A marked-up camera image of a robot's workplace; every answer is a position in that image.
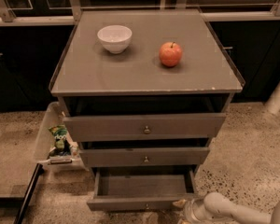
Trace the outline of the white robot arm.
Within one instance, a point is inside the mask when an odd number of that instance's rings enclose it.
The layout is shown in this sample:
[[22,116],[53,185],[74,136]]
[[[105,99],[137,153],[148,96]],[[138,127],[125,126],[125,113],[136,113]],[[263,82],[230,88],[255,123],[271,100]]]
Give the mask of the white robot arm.
[[181,210],[178,224],[215,223],[224,218],[238,224],[280,224],[280,201],[271,214],[233,203],[218,192],[210,192],[203,198],[181,199],[173,202],[173,206]]

